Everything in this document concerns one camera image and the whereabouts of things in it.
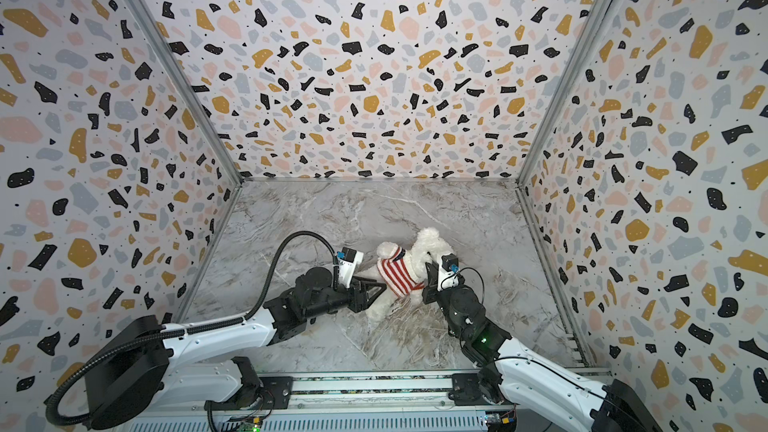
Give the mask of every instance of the marble floor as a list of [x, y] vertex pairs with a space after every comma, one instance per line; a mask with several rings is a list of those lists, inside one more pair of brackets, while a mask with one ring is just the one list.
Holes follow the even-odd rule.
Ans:
[[[337, 250], [364, 252], [367, 268], [380, 242], [409, 246], [429, 226], [437, 227], [462, 265], [482, 274], [491, 320], [546, 358], [575, 365], [510, 182], [245, 182], [187, 321], [249, 309], [274, 251], [294, 231], [318, 232]], [[293, 287], [310, 267], [329, 262], [317, 240], [294, 239], [280, 257], [267, 299]], [[477, 277], [466, 278], [480, 295]], [[239, 354], [269, 372], [472, 367], [447, 335], [437, 304], [408, 298], [378, 325], [343, 309], [291, 340]]]

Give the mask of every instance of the teddy bear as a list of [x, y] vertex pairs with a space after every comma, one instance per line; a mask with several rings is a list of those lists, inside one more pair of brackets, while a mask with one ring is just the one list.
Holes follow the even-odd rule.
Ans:
[[366, 310], [371, 322], [380, 322], [391, 311], [399, 298], [410, 295], [412, 301], [421, 303], [422, 289], [426, 285], [428, 262], [440, 263], [443, 255], [453, 254], [453, 249], [440, 238], [434, 227], [423, 228], [416, 235], [416, 242], [406, 250], [392, 242], [382, 242], [376, 248], [376, 264], [360, 272], [360, 276], [382, 280], [387, 284], [378, 299]]

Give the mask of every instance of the terrazzo wallpaper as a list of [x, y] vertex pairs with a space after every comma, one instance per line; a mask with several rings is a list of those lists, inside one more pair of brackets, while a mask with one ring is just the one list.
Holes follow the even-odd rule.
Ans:
[[524, 190], [665, 430], [768, 430], [768, 0], [616, 1]]
[[146, 0], [244, 177], [513, 177], [593, 0]]
[[234, 184], [121, 0], [1, 1], [0, 430], [40, 432], [110, 337], [170, 320]]

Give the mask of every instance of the black cable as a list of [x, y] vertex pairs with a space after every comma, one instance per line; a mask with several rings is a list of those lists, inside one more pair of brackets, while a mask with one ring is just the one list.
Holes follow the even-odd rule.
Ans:
[[264, 299], [266, 298], [266, 293], [270, 290], [270, 283], [272, 282], [272, 276], [274, 275], [275, 268], [277, 267], [277, 261], [280, 259], [280, 254], [283, 253], [283, 249], [288, 245], [288, 242], [292, 241], [294, 238], [299, 237], [301, 235], [309, 235], [311, 237], [314, 237], [317, 240], [321, 241], [323, 245], [328, 247], [328, 250], [331, 252], [332, 261], [333, 261], [333, 287], [335, 290], [338, 287], [338, 283], [339, 283], [339, 258], [334, 253], [333, 247], [331, 247], [331, 244], [329, 244], [328, 241], [325, 240], [323, 236], [316, 234], [314, 232], [309, 232], [306, 230], [294, 232], [293, 234], [286, 237], [282, 241], [280, 246], [277, 248], [277, 251], [275, 252], [275, 256], [272, 258], [272, 263], [270, 264], [270, 270], [266, 274], [266, 281], [264, 283], [264, 286], [261, 289], [261, 295], [259, 296], [259, 300], [256, 302], [256, 305], [253, 306], [252, 309], [249, 310], [248, 313], [246, 313], [243, 317], [235, 317], [235, 318], [228, 319], [221, 322], [214, 322], [212, 324], [197, 325], [196, 327], [190, 327], [187, 329], [177, 329], [174, 331], [154, 333], [146, 337], [139, 337], [132, 341], [125, 342], [124, 344], [121, 344], [116, 348], [106, 350], [104, 352], [101, 352], [100, 354], [93, 356], [90, 360], [88, 360], [88, 362], [86, 362], [82, 367], [80, 367], [80, 369], [77, 369], [71, 376], [69, 376], [69, 378], [67, 378], [62, 383], [62, 385], [59, 386], [59, 388], [56, 389], [56, 391], [53, 392], [50, 397], [48, 397], [48, 399], [45, 401], [45, 418], [52, 425], [60, 426], [60, 427], [77, 425], [88, 420], [91, 417], [90, 412], [88, 414], [67, 417], [67, 416], [61, 415], [58, 412], [58, 405], [62, 402], [62, 399], [64, 398], [64, 395], [67, 393], [67, 391], [70, 388], [72, 388], [72, 386], [78, 380], [82, 379], [82, 377], [84, 377], [87, 372], [89, 372], [91, 369], [93, 369], [97, 365], [103, 363], [104, 361], [111, 359], [117, 354], [125, 352], [126, 350], [135, 349], [141, 345], [148, 344], [151, 342], [164, 341], [169, 338], [181, 337], [185, 334], [192, 335], [192, 334], [199, 334], [201, 332], [213, 331], [222, 327], [229, 327], [231, 325], [242, 324], [243, 322], [250, 320], [255, 315], [255, 313], [259, 310], [259, 308], [261, 308], [261, 305], [264, 303]]
[[480, 283], [482, 284], [482, 299], [480, 299], [480, 304], [485, 302], [485, 281], [482, 279], [482, 275], [480, 275], [480, 272], [477, 271], [474, 267], [464, 267], [462, 270], [458, 271], [459, 274], [464, 272], [465, 270], [471, 270], [474, 271], [475, 274], [480, 277]]
[[567, 378], [567, 377], [563, 376], [562, 374], [560, 374], [559, 372], [557, 372], [555, 369], [552, 369], [552, 368], [551, 368], [551, 367], [549, 367], [548, 365], [546, 365], [546, 364], [543, 364], [542, 362], [539, 362], [538, 360], [535, 360], [535, 359], [532, 359], [532, 358], [528, 358], [528, 357], [521, 357], [521, 356], [519, 356], [519, 355], [508, 355], [508, 356], [500, 357], [500, 358], [498, 358], [498, 359], [494, 360], [494, 361], [493, 361], [493, 363], [495, 364], [496, 362], [498, 362], [498, 361], [500, 361], [500, 360], [505, 360], [505, 359], [521, 359], [521, 360], [526, 360], [527, 362], [533, 362], [533, 363], [534, 363], [534, 364], [536, 364], [536, 365], [541, 365], [543, 368], [545, 368], [545, 369], [549, 370], [550, 372], [552, 372], [552, 374], [555, 374], [555, 375], [557, 375], [558, 377], [560, 377], [561, 379], [563, 379], [563, 380], [565, 380], [566, 382], [570, 383], [571, 385], [573, 385], [573, 386], [575, 386], [575, 387], [577, 387], [577, 388], [580, 388], [580, 389], [582, 389], [584, 392], [587, 392], [588, 394], [590, 394], [590, 395], [593, 395], [593, 396], [595, 396], [596, 398], [598, 398], [598, 399], [600, 399], [600, 400], [603, 400], [603, 401], [605, 401], [605, 402], [608, 402], [608, 404], [609, 404], [611, 407], [615, 408], [616, 410], [620, 410], [621, 412], [623, 412], [623, 413], [624, 413], [624, 415], [626, 415], [626, 416], [627, 416], [627, 417], [629, 417], [629, 418], [630, 418], [630, 419], [631, 419], [633, 422], [635, 422], [635, 423], [638, 425], [638, 427], [639, 427], [639, 428], [641, 428], [642, 430], [646, 430], [646, 431], [648, 430], [648, 429], [646, 429], [646, 428], [645, 428], [645, 427], [644, 427], [644, 426], [643, 426], [643, 425], [642, 425], [642, 424], [641, 424], [641, 423], [640, 423], [640, 422], [639, 422], [637, 419], [635, 419], [634, 417], [632, 417], [632, 416], [629, 414], [629, 412], [627, 412], [626, 410], [624, 410], [624, 409], [620, 408], [619, 406], [617, 406], [616, 404], [614, 404], [613, 402], [611, 402], [609, 399], [607, 399], [607, 398], [605, 398], [605, 397], [600, 397], [599, 395], [597, 395], [597, 394], [596, 394], [595, 392], [593, 392], [592, 390], [588, 390], [586, 387], [584, 387], [584, 386], [581, 386], [581, 385], [577, 384], [576, 382], [573, 382], [571, 379], [569, 379], [569, 378]]

